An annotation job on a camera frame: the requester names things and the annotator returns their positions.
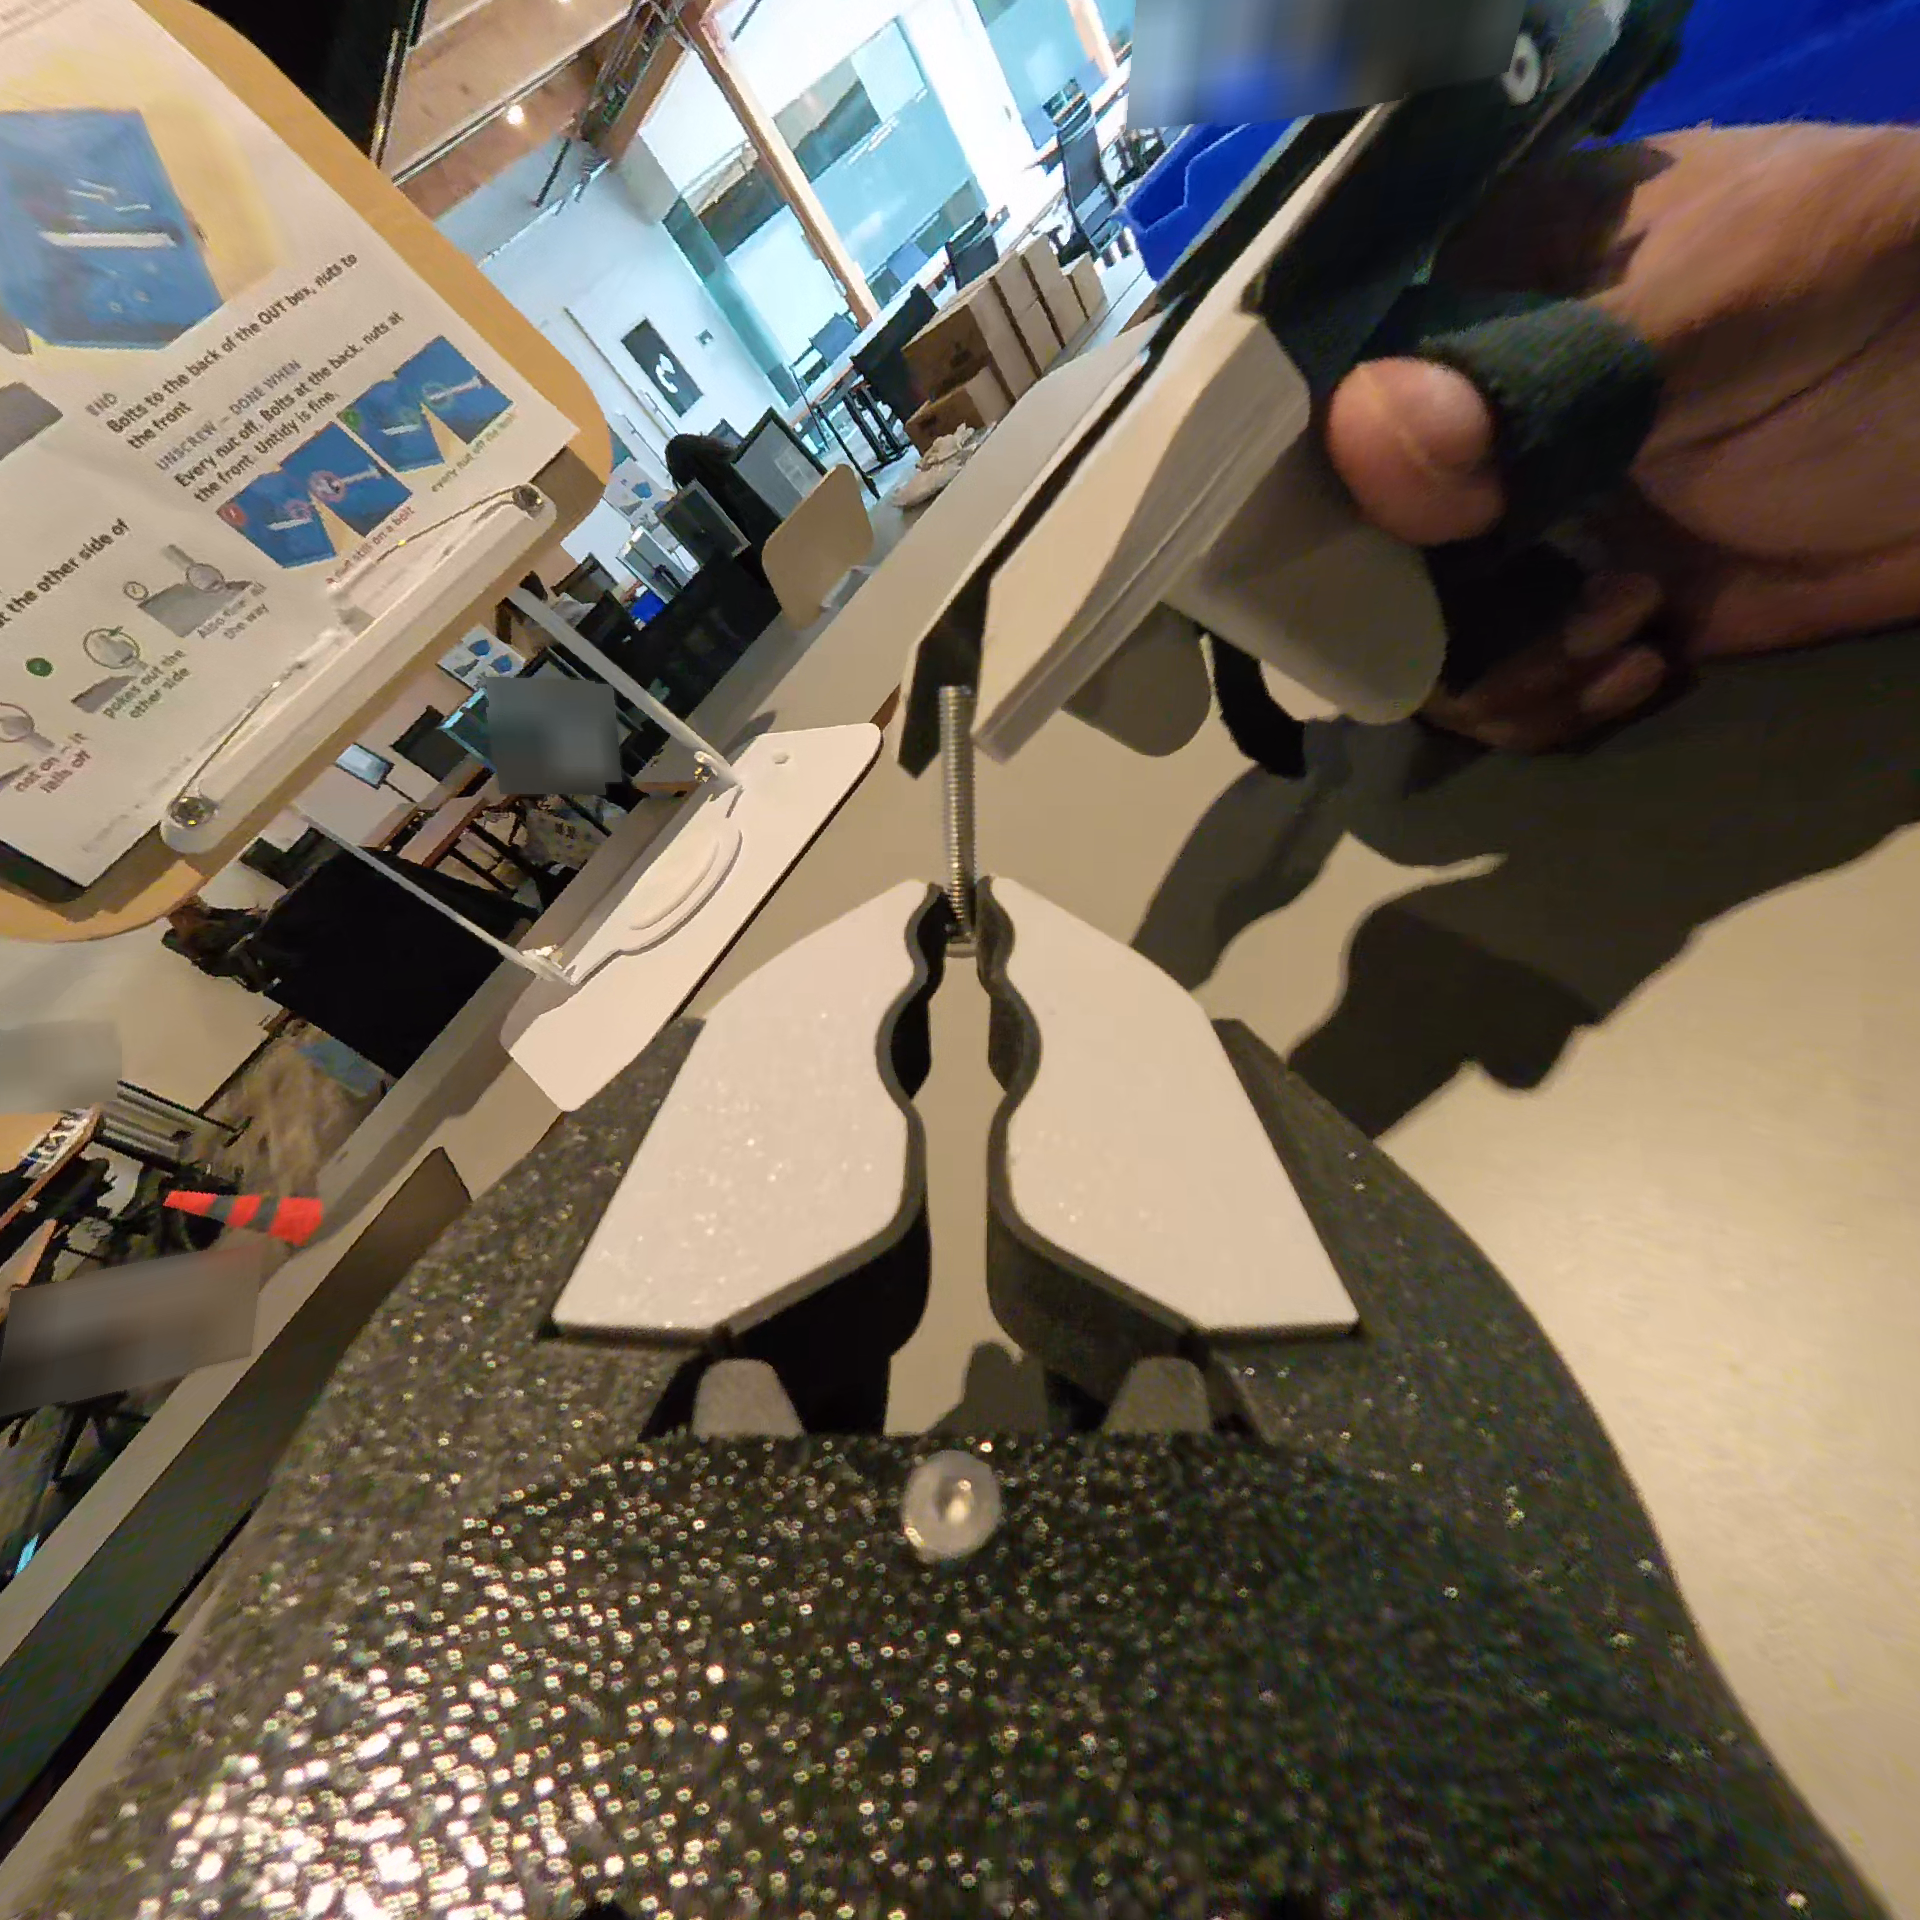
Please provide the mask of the black framed screen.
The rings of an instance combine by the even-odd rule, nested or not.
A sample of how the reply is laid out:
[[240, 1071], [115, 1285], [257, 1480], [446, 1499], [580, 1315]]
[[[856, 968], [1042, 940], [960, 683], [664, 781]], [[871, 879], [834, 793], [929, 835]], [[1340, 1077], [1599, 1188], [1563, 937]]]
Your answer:
[[733, 470], [781, 519], [793, 515], [829, 473], [829, 465], [775, 408], [738, 438]]

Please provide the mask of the white sheet clip bar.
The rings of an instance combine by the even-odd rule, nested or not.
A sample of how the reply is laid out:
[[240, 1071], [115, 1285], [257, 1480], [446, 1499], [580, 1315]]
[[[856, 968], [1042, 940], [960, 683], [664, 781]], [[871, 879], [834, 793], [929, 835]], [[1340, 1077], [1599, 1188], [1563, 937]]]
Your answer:
[[329, 588], [318, 638], [190, 766], [158, 816], [160, 841], [201, 855], [284, 810], [311, 762], [355, 732], [367, 708], [439, 654], [545, 540], [558, 501], [533, 481], [488, 492], [355, 559]]

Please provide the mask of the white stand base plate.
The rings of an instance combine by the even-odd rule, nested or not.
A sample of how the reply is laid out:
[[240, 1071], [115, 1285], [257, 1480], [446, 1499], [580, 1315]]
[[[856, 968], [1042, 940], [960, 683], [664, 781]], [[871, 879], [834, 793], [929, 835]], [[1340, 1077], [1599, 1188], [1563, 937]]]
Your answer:
[[681, 1014], [880, 747], [871, 722], [759, 736], [644, 851], [614, 859], [579, 928], [531, 947], [500, 1034], [552, 1108], [582, 1108]]

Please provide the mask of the black chair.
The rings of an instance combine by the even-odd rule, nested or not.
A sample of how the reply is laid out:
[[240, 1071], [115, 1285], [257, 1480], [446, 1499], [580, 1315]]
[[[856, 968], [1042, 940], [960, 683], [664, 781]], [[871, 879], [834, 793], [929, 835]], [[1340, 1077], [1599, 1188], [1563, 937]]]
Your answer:
[[455, 926], [445, 907], [505, 942], [533, 918], [492, 886], [412, 874], [435, 905], [337, 850], [267, 907], [242, 942], [271, 999], [390, 1079], [414, 1067], [503, 968], [500, 954]]

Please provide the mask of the person's right hand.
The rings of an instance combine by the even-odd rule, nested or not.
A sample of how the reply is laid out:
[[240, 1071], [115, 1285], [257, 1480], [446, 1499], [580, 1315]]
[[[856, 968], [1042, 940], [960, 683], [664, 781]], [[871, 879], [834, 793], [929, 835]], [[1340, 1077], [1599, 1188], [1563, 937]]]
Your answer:
[[1475, 292], [1631, 328], [1662, 398], [1627, 481], [1576, 521], [1573, 609], [1423, 719], [1546, 753], [1688, 668], [1919, 612], [1919, 130], [1697, 126], [1539, 158], [1437, 262]]

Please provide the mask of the silver threaded bolt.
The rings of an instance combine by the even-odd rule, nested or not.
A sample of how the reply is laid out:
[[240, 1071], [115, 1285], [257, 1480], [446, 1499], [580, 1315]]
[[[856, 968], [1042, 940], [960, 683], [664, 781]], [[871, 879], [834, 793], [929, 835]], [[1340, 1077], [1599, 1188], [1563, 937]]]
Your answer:
[[979, 947], [977, 745], [975, 690], [947, 683], [939, 692], [939, 768], [944, 840], [948, 947]]

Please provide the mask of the stack of cardboard boxes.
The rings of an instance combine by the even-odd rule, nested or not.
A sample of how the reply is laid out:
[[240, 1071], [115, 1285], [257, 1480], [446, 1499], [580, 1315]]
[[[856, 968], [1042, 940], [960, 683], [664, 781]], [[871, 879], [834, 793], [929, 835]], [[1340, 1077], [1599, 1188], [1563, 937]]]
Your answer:
[[948, 302], [906, 344], [918, 405], [906, 433], [923, 458], [958, 432], [984, 432], [1069, 358], [1108, 309], [1102, 254], [1065, 262], [1031, 238]]

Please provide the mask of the plywood chair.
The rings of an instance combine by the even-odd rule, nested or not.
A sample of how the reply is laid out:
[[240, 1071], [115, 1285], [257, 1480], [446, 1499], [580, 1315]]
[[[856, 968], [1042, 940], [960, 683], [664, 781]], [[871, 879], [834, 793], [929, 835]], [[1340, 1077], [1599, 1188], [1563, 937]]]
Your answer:
[[764, 540], [760, 564], [789, 628], [814, 625], [874, 558], [877, 531], [858, 470], [831, 467]]

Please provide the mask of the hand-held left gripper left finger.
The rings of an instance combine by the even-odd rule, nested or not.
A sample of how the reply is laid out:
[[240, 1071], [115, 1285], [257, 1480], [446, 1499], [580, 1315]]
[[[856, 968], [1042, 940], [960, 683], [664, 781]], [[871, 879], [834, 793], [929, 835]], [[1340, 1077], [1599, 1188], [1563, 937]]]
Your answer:
[[552, 1325], [775, 1369], [805, 1420], [880, 1420], [932, 1276], [915, 1096], [944, 896], [900, 882], [701, 1022]]

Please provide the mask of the clear acrylic strut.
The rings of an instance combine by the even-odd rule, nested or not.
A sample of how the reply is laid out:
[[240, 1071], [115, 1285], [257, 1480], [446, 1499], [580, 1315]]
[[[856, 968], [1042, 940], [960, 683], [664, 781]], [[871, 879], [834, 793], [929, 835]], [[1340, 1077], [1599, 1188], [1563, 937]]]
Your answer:
[[513, 588], [506, 593], [506, 601], [522, 617], [533, 622], [552, 645], [582, 661], [589, 671], [597, 674], [619, 696], [627, 697], [653, 725], [661, 728], [672, 741], [686, 747], [708, 781], [727, 789], [740, 789], [745, 785], [740, 768], [728, 760], [719, 745], [708, 741], [689, 722], [671, 711], [666, 703], [655, 697], [646, 685], [628, 674], [602, 648], [594, 645], [586, 636], [582, 636], [579, 628], [565, 622], [565, 617], [554, 612], [550, 601], [540, 600], [527, 588]]
[[422, 907], [439, 914], [445, 922], [457, 926], [463, 934], [466, 934], [481, 946], [491, 947], [498, 959], [506, 961], [520, 974], [527, 974], [538, 981], [552, 983], [567, 990], [577, 990], [580, 986], [580, 977], [577, 975], [577, 971], [572, 971], [561, 958], [557, 958], [554, 949], [550, 947], [524, 949], [497, 936], [487, 923], [472, 920], [459, 905], [439, 897], [433, 890], [429, 890], [420, 879], [408, 876], [402, 868], [385, 864], [375, 850], [349, 840], [334, 828], [327, 828], [312, 816], [303, 816], [303, 820], [308, 828], [314, 828], [334, 850], [347, 851], [349, 857], [353, 857], [363, 868], [372, 871], [375, 878], [390, 882], [404, 896], [408, 896], [410, 899], [417, 899]]

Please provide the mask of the printed instruction sheet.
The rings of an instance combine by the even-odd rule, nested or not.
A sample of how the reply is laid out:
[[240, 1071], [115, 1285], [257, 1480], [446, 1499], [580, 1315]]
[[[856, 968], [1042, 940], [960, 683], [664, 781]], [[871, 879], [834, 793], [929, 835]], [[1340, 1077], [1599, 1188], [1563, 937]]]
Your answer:
[[349, 564], [577, 424], [317, 108], [142, 3], [5, 3], [5, 878], [72, 901], [324, 629]]

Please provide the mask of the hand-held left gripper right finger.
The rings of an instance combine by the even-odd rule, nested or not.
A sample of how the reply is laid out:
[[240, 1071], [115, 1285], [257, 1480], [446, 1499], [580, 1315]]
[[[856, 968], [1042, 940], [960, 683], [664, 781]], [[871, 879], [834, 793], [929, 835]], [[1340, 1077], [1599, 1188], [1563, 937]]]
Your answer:
[[1000, 1092], [986, 1288], [1045, 1374], [1112, 1401], [1143, 1362], [1340, 1339], [1362, 1318], [1200, 1004], [1031, 886], [977, 890]]

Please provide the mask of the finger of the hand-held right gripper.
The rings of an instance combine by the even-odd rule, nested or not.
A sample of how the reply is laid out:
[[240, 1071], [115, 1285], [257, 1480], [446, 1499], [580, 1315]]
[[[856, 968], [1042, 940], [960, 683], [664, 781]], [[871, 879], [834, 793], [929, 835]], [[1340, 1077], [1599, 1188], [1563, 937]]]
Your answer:
[[993, 572], [982, 753], [1020, 753], [1117, 660], [1309, 432], [1309, 375], [1265, 317], [1265, 285], [1394, 115], [1384, 103], [1312, 118], [1165, 279], [1159, 328]]
[[897, 764], [923, 778], [942, 747], [942, 693], [980, 683], [990, 579], [971, 577], [912, 614], [897, 711]]

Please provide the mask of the large blue plastic bin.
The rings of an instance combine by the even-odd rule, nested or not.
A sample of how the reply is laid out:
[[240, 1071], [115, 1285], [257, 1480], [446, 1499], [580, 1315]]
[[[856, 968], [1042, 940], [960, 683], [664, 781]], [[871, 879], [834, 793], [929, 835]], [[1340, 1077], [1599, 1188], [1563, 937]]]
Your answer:
[[[1915, 1], [1694, 1], [1681, 53], [1625, 118], [1622, 138], [1790, 122], [1916, 126]], [[1193, 126], [1124, 212], [1161, 279], [1285, 138], [1285, 126]]]

